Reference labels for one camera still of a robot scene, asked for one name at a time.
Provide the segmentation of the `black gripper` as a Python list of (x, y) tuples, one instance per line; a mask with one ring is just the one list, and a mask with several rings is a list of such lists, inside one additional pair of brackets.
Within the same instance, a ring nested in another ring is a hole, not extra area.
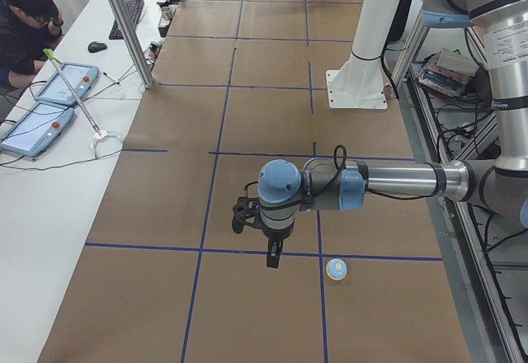
[(266, 266), (278, 268), (285, 239), (281, 236), (268, 236), (267, 240)]

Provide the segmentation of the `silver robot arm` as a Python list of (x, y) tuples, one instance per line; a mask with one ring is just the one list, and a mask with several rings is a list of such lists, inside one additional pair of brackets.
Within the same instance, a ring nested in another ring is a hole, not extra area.
[(260, 171), (253, 205), (255, 225), (268, 240), (269, 267), (278, 267), (297, 212), (355, 210), (366, 193), (400, 199), (444, 196), (526, 223), (527, 0), (423, 0), (422, 23), (483, 31), (501, 154), (494, 161), (392, 165), (350, 160), (337, 146), (333, 159), (314, 158), (303, 167), (270, 161)]

